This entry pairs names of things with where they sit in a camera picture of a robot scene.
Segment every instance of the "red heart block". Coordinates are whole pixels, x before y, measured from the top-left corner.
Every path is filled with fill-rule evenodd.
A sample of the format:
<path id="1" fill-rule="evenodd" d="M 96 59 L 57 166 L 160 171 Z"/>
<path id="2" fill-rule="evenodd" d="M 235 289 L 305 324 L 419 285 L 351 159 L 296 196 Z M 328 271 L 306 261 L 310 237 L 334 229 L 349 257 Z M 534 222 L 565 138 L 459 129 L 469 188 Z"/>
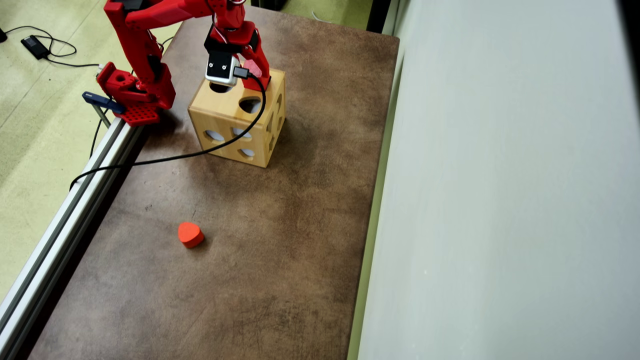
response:
<path id="1" fill-rule="evenodd" d="M 183 222 L 178 227 L 178 238 L 187 248 L 196 247 L 204 240 L 204 234 L 200 228 L 192 222 Z"/>

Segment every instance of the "blue clamp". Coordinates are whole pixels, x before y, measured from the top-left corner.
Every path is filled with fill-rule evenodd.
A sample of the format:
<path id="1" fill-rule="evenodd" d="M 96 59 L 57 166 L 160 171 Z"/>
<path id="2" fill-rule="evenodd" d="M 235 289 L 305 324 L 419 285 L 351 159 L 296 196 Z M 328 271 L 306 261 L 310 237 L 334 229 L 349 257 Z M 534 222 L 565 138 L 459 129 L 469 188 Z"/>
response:
<path id="1" fill-rule="evenodd" d="M 84 101 L 88 102 L 91 105 L 100 106 L 101 108 L 107 108 L 117 114 L 122 114 L 127 110 L 127 108 L 118 104 L 114 100 L 94 94 L 92 92 L 85 91 L 82 94 L 82 98 L 84 99 Z"/>

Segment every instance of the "power adapter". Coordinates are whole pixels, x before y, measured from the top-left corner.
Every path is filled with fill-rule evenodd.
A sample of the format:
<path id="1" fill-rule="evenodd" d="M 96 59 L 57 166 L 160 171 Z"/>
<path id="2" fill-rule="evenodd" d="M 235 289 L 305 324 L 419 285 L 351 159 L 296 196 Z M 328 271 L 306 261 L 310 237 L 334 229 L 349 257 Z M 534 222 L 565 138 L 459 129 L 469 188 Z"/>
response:
<path id="1" fill-rule="evenodd" d="M 44 45 L 42 45 L 37 37 L 33 35 L 23 38 L 22 40 L 20 40 L 20 42 L 38 60 L 45 58 L 50 54 L 49 50 Z"/>

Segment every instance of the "brown table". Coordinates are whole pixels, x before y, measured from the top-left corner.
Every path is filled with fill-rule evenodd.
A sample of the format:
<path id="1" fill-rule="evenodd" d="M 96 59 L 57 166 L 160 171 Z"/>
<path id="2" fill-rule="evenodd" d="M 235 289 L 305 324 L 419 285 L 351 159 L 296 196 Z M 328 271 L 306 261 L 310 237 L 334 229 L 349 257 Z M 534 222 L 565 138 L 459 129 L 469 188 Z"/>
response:
<path id="1" fill-rule="evenodd" d="M 205 155 L 131 170 L 33 359 L 344 359 L 398 39 L 248 7 L 287 114 L 267 169 Z M 199 150 L 187 114 L 210 19 L 165 62 L 177 97 L 139 160 Z M 178 225 L 198 224 L 195 249 Z"/>

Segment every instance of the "floor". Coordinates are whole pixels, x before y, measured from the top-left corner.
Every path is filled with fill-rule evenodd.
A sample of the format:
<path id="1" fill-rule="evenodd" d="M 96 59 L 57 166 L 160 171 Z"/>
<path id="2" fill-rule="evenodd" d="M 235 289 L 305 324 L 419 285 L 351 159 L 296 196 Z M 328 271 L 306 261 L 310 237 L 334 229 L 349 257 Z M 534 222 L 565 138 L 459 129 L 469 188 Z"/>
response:
<path id="1" fill-rule="evenodd" d="M 283 12 L 364 29 L 372 0 L 289 0 Z M 104 0 L 0 0 L 0 28 L 34 25 L 71 42 L 75 64 L 113 61 L 130 66 L 108 22 Z M 153 31 L 163 41 L 179 24 Z M 89 158 L 99 118 L 81 99 L 101 94 L 96 67 L 72 68 L 35 60 L 19 29 L 0 44 L 0 299 L 13 284 L 65 198 L 69 182 Z M 68 47 L 55 44 L 54 53 Z M 98 141 L 105 129 L 99 133 Z"/>

